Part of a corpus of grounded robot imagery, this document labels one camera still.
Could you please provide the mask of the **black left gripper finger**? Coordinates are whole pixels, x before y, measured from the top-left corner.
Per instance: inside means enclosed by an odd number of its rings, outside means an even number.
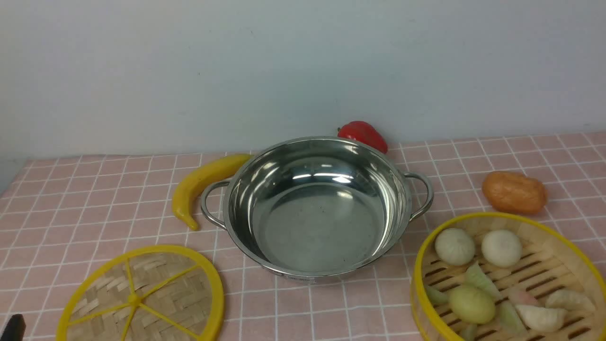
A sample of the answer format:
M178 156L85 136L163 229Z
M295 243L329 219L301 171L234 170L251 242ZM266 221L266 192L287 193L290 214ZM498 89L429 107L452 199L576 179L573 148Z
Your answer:
M26 331L26 322L22 314L14 314L9 318L3 333L1 341L23 341Z

